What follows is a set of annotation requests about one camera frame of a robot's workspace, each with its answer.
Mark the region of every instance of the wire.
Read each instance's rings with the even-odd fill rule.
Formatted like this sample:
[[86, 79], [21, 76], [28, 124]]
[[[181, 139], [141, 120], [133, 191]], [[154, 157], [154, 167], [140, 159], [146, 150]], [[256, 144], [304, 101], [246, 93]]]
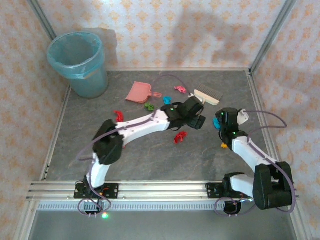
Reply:
[[[164, 78], [164, 77], [173, 77], [173, 78], [177, 79], [177, 80], [180, 81], [181, 84], [184, 86], [184, 88], [185, 88], [186, 91], [188, 92], [189, 96], [191, 95], [191, 92], [189, 91], [188, 87], [186, 86], [186, 84], [184, 83], [184, 81], [182, 81], [181, 78], [179, 78], [179, 77], [177, 77], [177, 76], [175, 76], [175, 75], [172, 75], [172, 74], [163, 74], [163, 75], [158, 76], [158, 77], [154, 80], [154, 82], [152, 83], [152, 85], [151, 85], [151, 96], [152, 96], [152, 97], [154, 97], [154, 86], [156, 85], [156, 83], [157, 83], [160, 79], [162, 79], [162, 78]], [[124, 127], [120, 127], [120, 128], [114, 129], [114, 130], [112, 130], [112, 131], [109, 131], [109, 132], [107, 132], [107, 133], [105, 133], [105, 134], [102, 134], [101, 136], [99, 136], [99, 137], [95, 138], [93, 141], [91, 141], [87, 146], [85, 146], [85, 147], [76, 155], [76, 157], [75, 157], [75, 160], [76, 160], [76, 161], [83, 162], [83, 161], [87, 161], [87, 160], [92, 160], [92, 163], [91, 163], [91, 165], [90, 165], [90, 169], [89, 169], [89, 171], [88, 171], [88, 173], [87, 173], [87, 180], [88, 180], [88, 183], [89, 183], [89, 187], [90, 187], [91, 191], [92, 191], [95, 195], [97, 195], [98, 197], [104, 199], [105, 201], [107, 201], [107, 202], [109, 203], [109, 205], [108, 205], [108, 207], [107, 207], [106, 209], [101, 210], [102, 207], [99, 206], [93, 199], [91, 199], [91, 198], [84, 198], [84, 199], [82, 199], [82, 200], [78, 203], [78, 206], [77, 206], [77, 210], [78, 210], [78, 212], [79, 212], [80, 214], [82, 214], [82, 215], [84, 215], [84, 216], [90, 216], [90, 214], [84, 213], [84, 212], [82, 212], [81, 209], [80, 209], [80, 205], [81, 205], [81, 203], [83, 203], [84, 201], [91, 201], [92, 203], [94, 203], [94, 204], [101, 210], [99, 213], [96, 213], [96, 214], [95, 214], [96, 216], [97, 216], [97, 215], [100, 215], [100, 214], [103, 214], [103, 212], [109, 210], [109, 209], [111, 208], [111, 206], [112, 206], [112, 203], [111, 203], [111, 201], [110, 201], [108, 198], [106, 198], [106, 197], [103, 196], [103, 195], [100, 195], [97, 191], [94, 190], [94, 188], [93, 188], [93, 186], [92, 186], [91, 176], [92, 176], [92, 169], [93, 169], [93, 166], [94, 166], [94, 164], [95, 164], [95, 161], [94, 161], [94, 159], [88, 158], [88, 157], [83, 158], [83, 159], [80, 159], [80, 157], [83, 155], [83, 153], [84, 153], [86, 150], [88, 150], [90, 147], [92, 147], [96, 142], [98, 142], [99, 140], [101, 140], [101, 139], [103, 139], [103, 138], [105, 138], [105, 137], [107, 137], [107, 136], [110, 136], [110, 135], [112, 135], [112, 134], [115, 134], [115, 133], [117, 133], [117, 132], [119, 132], [119, 131], [121, 131], [121, 130], [138, 127], [138, 126], [144, 125], [144, 124], [146, 124], [146, 123], [148, 123], [148, 122], [150, 122], [150, 121], [153, 121], [156, 113], [157, 113], [157, 111], [155, 110], [155, 111], [152, 113], [152, 115], [150, 116], [150, 118], [148, 118], [148, 119], [145, 120], [145, 121], [138, 122], [138, 123], [134, 123], [134, 124], [130, 124], [130, 125], [127, 125], [127, 126], [124, 126]]]
[[[263, 114], [269, 114], [269, 115], [272, 115], [274, 117], [276, 117], [277, 119], [279, 119], [282, 123], [283, 123], [283, 126], [278, 126], [278, 125], [271, 125], [271, 126], [261, 126], [261, 127], [258, 127], [256, 128], [255, 130], [251, 131], [249, 134], [248, 134], [248, 137], [247, 137], [247, 143], [248, 145], [259, 155], [261, 156], [264, 160], [266, 160], [269, 164], [273, 165], [280, 173], [282, 173], [282, 175], [284, 176], [284, 178], [287, 180], [289, 186], [290, 186], [290, 190], [291, 190], [291, 196], [292, 196], [292, 203], [291, 203], [291, 208], [288, 210], [288, 211], [285, 211], [285, 210], [282, 210], [280, 208], [276, 208], [277, 210], [283, 212], [283, 213], [292, 213], [295, 209], [295, 206], [296, 206], [296, 201], [297, 201], [297, 198], [296, 198], [296, 191], [295, 191], [295, 187], [294, 187], [294, 184], [292, 183], [290, 177], [288, 176], [288, 174], [285, 173], [285, 171], [283, 171], [278, 165], [276, 165], [273, 161], [271, 161], [268, 157], [265, 156], [265, 154], [263, 152], [260, 152], [251, 142], [251, 136], [253, 133], [255, 133], [256, 131], [259, 131], [259, 130], [262, 130], [262, 129], [269, 129], [269, 128], [276, 128], [276, 129], [285, 129], [288, 125], [287, 123], [281, 118], [279, 117], [278, 115], [272, 113], [272, 112], [269, 112], [269, 111], [260, 111], [260, 110], [250, 110], [250, 111], [245, 111], [246, 113], [263, 113]], [[231, 214], [220, 214], [218, 213], [217, 211], [217, 204], [218, 202], [220, 202], [221, 200], [223, 199], [229, 199], [231, 200], [234, 204], [236, 204], [237, 202], [231, 198], [231, 197], [221, 197], [219, 198], [215, 204], [214, 204], [214, 211], [216, 214], [218, 214], [219, 216], [222, 216], [222, 217], [237, 217], [239, 215], [245, 215], [249, 212], [251, 212], [257, 205], [254, 204], [253, 207], [251, 207], [248, 211], [242, 213], [242, 214], [235, 214], [235, 215], [231, 215]]]

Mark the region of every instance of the dustpan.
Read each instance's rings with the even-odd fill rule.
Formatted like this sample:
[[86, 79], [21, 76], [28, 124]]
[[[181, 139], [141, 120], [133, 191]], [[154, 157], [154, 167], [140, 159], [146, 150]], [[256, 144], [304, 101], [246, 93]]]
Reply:
[[[151, 85], [145, 82], [135, 81], [128, 96], [125, 100], [132, 101], [139, 104], [144, 104], [151, 97]], [[162, 94], [159, 92], [154, 92], [153, 95], [156, 98], [161, 98]]]

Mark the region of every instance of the wall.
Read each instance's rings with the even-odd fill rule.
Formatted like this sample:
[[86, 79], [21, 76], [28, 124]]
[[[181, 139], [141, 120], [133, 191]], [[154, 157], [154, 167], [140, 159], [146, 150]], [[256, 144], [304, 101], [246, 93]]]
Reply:
[[67, 85], [47, 64], [50, 40], [27, 1], [2, 0], [0, 16], [0, 239], [10, 240]]
[[109, 68], [250, 68], [285, 0], [39, 0], [58, 35], [92, 30]]
[[318, 0], [297, 1], [254, 79], [265, 108], [287, 121], [287, 129], [274, 131], [276, 144], [320, 239], [319, 13]]

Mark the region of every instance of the brush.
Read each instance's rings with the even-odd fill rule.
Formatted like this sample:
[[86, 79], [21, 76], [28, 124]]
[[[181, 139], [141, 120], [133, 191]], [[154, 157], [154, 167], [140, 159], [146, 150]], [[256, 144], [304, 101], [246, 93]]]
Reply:
[[207, 102], [208, 104], [215, 106], [219, 104], [223, 94], [200, 83], [199, 86], [194, 90], [194, 96], [202, 100], [203, 104]]

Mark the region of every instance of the trash can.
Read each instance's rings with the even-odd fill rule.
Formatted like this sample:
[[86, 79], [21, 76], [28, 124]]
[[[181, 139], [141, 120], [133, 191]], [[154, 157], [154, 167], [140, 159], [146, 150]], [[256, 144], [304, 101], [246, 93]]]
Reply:
[[108, 88], [104, 46], [96, 34], [71, 32], [54, 39], [47, 60], [83, 98], [96, 98]]

